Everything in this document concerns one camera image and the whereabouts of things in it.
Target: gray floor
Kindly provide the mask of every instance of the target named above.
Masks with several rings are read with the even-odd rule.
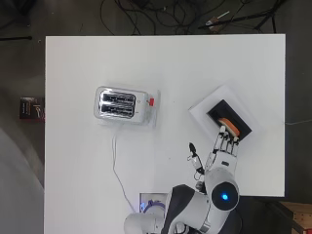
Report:
[[[23,123],[19,120],[20,97],[42,97],[45,94],[45,36],[48,35],[109,35],[99,18],[100,0],[38,0],[30,14],[31,25],[15,24],[0,31],[0,37],[32,35],[32,41],[15,41],[0,43],[0,100],[3,103],[0,117],[6,115],[14,121],[22,134],[28,139],[39,158],[44,163],[44,124]],[[162,7],[171,1],[155,1]],[[203,12],[216,6],[218,0],[208,0],[203,5]],[[239,14],[252,14],[268,9],[275,1],[253,0]],[[196,25],[204,24],[213,16],[219,16],[230,10],[235,12],[238,0],[227,0],[219,9],[202,17]],[[312,66],[311,48],[312,32],[309,30],[312,17],[312,1],[289,0],[276,16],[278,32],[287,35],[286,56],[286,120],[289,123],[312,118]],[[133,26],[112,0],[105,0],[102,15],[111,30],[117,35],[131,35]],[[164,18],[166,23],[174,22]],[[247,24],[256,24],[258,19]],[[208,31],[191,30],[195,34],[207,34]],[[138,27],[143,35],[152,34],[151,23],[144,16],[138,16]],[[268,22],[262,27],[264,33],[271,33]],[[254,30],[228,25],[221,34],[258,33]],[[172,35],[175,31],[157,24],[157,34]],[[7,128],[10,136],[15,130]],[[285,200],[312,203],[312,159],[309,143],[312,135],[312,123],[287,126],[286,128],[286,198]],[[287,233],[288,227],[255,198],[243,198],[239,210],[244,218],[246,233]],[[239,227],[238,217],[232,214],[227,226]]]

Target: blue light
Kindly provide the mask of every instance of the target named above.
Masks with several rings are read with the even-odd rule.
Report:
[[[226,193],[222,193],[221,194],[221,198],[224,200],[224,201],[227,201],[228,200],[228,196]]]
[[[145,203],[140,204],[140,210],[143,212],[145,210]]]

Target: white robot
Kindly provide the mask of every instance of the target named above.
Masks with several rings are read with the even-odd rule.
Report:
[[[234,179],[238,144],[239,139],[222,126],[204,169],[190,143],[192,155],[189,159],[197,173],[204,176],[204,182],[196,185],[199,191],[186,185],[174,187],[167,197],[165,217],[130,214],[125,220],[125,234],[218,233],[239,201]]]

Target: white cord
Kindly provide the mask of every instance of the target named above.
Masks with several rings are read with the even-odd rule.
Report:
[[[120,125],[115,134],[114,134],[114,137],[112,138],[111,140],[111,146],[112,146],[112,150],[113,150],[113,172],[114,174],[116,175],[118,181],[119,181],[119,184],[121,186],[121,189],[123,190],[123,193],[124,193],[124,197],[125,197],[125,200],[128,202],[129,204],[129,207],[131,208],[131,210],[133,211],[133,213],[136,212],[135,208],[133,207],[133,205],[131,204],[130,200],[128,199],[127,195],[126,195],[126,191],[125,191],[125,188],[124,188],[124,185],[122,183],[122,181],[120,180],[120,178],[118,177],[117,173],[116,173],[116,170],[115,170],[115,167],[116,167],[116,161],[117,161],[117,135],[118,135],[118,132],[120,131],[122,125]]]
[[[309,120],[304,120],[304,121],[298,121],[298,122],[293,122],[293,123],[285,123],[286,125],[297,125],[297,124],[304,124],[304,123],[309,123],[312,122],[312,119]]]

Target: white table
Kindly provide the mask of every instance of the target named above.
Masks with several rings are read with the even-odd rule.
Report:
[[[117,141],[116,170],[137,209],[140,192],[194,187],[188,142],[203,162],[213,143],[188,108],[222,84],[262,128],[240,146],[241,194],[284,195],[284,35],[48,37],[46,234],[123,233],[130,210],[112,173],[114,130],[93,114],[97,87],[111,82],[162,95],[156,129],[125,128]]]

